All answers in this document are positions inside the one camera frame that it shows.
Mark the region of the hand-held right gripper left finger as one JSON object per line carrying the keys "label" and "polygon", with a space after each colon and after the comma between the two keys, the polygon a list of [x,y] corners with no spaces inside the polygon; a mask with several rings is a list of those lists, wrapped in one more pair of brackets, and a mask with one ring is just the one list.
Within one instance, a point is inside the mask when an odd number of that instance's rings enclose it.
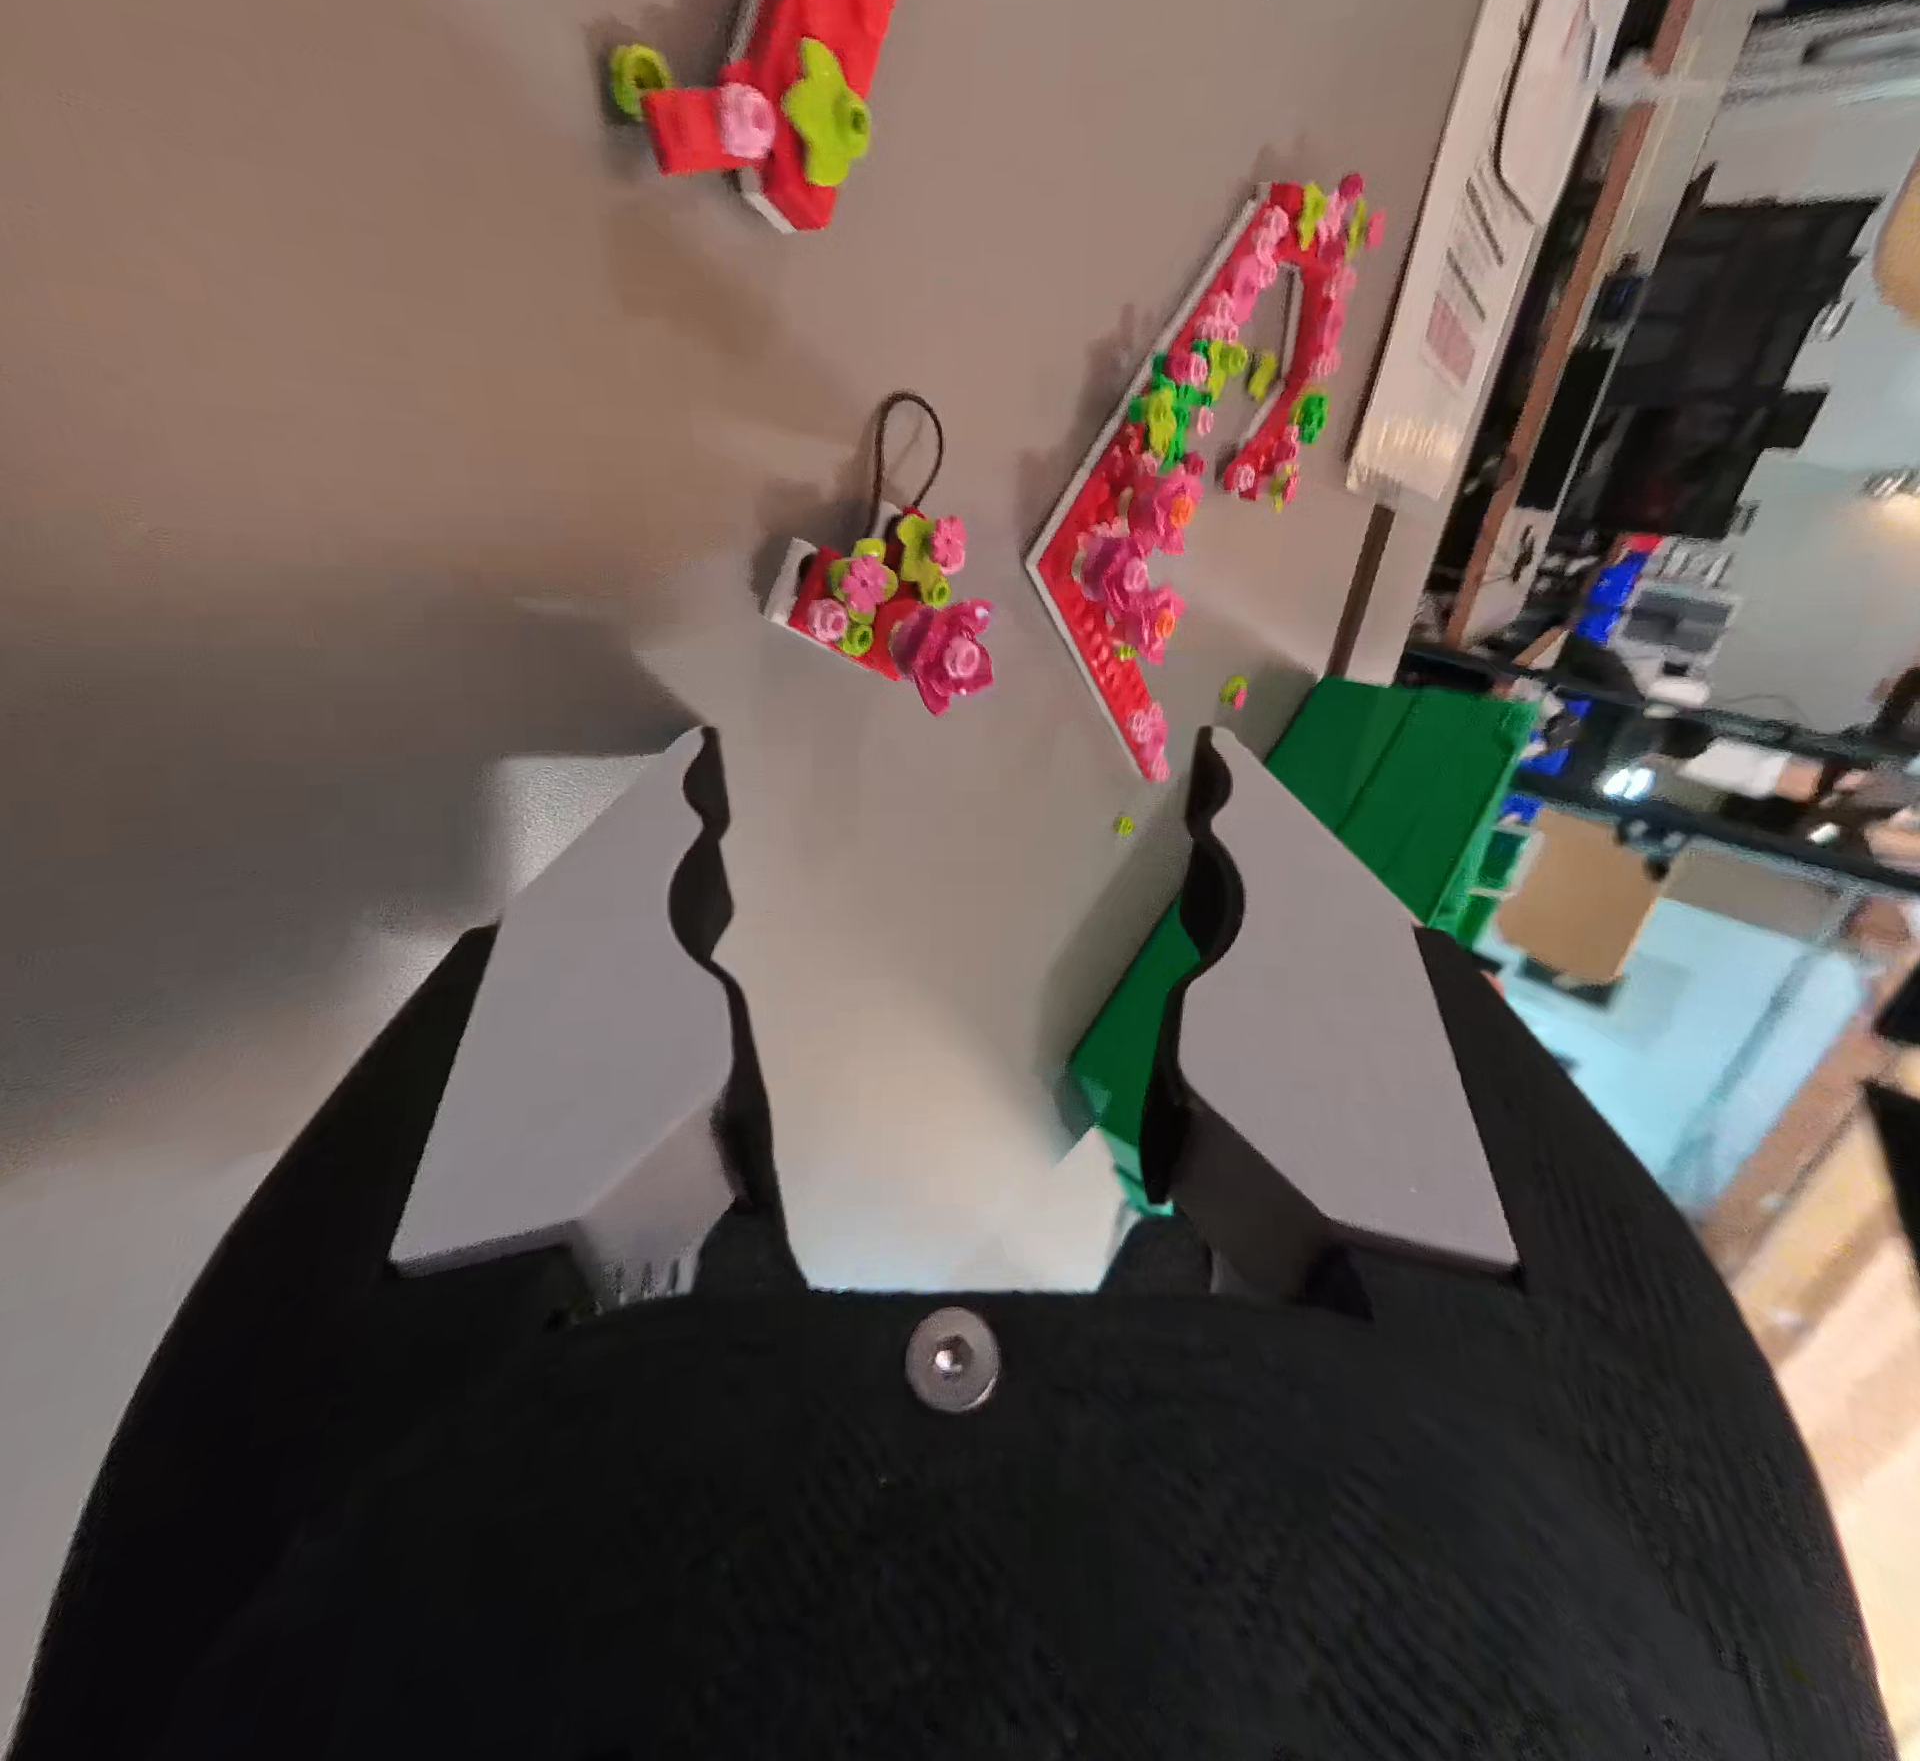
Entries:
{"label": "hand-held right gripper left finger", "polygon": [[562,1255],[590,1302],[806,1294],[732,923],[723,738],[693,726],[492,928],[389,1250],[409,1278]]}

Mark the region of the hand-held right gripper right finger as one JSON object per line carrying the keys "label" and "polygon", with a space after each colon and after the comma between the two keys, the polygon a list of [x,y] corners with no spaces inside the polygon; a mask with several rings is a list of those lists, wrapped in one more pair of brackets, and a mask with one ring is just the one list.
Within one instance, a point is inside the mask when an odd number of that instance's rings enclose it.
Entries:
{"label": "hand-held right gripper right finger", "polygon": [[1229,730],[1197,734],[1138,1184],[1213,1290],[1301,1304],[1343,1259],[1515,1285],[1522,1255],[1422,928]]}

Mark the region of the green plastic bin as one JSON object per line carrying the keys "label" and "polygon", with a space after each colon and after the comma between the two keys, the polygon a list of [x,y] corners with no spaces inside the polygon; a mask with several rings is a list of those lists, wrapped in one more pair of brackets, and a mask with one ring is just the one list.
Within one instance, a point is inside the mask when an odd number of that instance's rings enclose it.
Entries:
{"label": "green plastic bin", "polygon": [[[1493,914],[1485,866],[1533,738],[1536,705],[1443,689],[1323,680],[1264,767],[1415,922],[1473,949]],[[1162,1015],[1197,963],[1169,907],[1069,1056],[1078,1114],[1135,1215],[1165,1215],[1142,1177],[1142,1111]]]}

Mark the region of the rounded light wooden board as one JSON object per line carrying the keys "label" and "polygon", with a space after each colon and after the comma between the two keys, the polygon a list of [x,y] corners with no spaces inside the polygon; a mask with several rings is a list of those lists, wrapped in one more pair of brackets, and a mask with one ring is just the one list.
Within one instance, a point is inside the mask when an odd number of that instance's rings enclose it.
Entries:
{"label": "rounded light wooden board", "polygon": [[1493,934],[1553,978],[1617,983],[1667,892],[1667,867],[1618,843],[1610,823],[1542,812]]}

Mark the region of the white printed instruction sheet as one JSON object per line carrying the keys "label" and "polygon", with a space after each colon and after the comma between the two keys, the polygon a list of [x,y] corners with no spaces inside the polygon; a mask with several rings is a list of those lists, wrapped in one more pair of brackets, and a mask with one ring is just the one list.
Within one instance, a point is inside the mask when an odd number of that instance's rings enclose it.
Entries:
{"label": "white printed instruction sheet", "polygon": [[1533,0],[1479,6],[1348,453],[1348,490],[1391,509],[1441,506],[1462,478],[1523,288],[1561,204],[1536,229],[1507,209],[1493,180],[1497,125],[1531,13]]}

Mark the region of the white desk lamp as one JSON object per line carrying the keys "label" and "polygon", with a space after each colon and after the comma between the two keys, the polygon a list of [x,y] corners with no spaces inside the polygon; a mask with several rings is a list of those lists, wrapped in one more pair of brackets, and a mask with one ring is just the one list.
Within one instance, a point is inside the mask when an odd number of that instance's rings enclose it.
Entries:
{"label": "white desk lamp", "polygon": [[1533,0],[1493,141],[1507,209],[1536,229],[1564,187],[1628,0]]}

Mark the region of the small lego flower keychain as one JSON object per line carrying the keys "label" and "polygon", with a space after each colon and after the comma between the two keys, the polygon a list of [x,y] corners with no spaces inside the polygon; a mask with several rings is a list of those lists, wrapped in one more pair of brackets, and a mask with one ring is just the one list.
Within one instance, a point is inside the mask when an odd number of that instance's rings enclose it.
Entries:
{"label": "small lego flower keychain", "polygon": [[[913,414],[912,449],[928,453],[926,476],[903,498],[895,490],[890,442],[900,414]],[[868,525],[835,549],[794,540],[761,601],[761,617],[880,682],[912,689],[931,718],[945,718],[994,682],[993,602],[964,595],[971,527],[933,513],[949,435],[920,392],[897,389],[878,408],[869,453]]]}

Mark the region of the red lego heart frame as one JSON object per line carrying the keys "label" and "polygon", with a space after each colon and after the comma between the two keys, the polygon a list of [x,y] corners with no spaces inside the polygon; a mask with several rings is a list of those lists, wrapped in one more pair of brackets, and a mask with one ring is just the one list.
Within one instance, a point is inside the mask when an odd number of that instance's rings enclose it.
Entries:
{"label": "red lego heart frame", "polygon": [[1383,216],[1361,175],[1260,187],[1138,364],[1026,549],[1026,577],[1125,757],[1169,780],[1146,669],[1185,601],[1164,578],[1220,492],[1283,509],[1328,432],[1348,310]]}

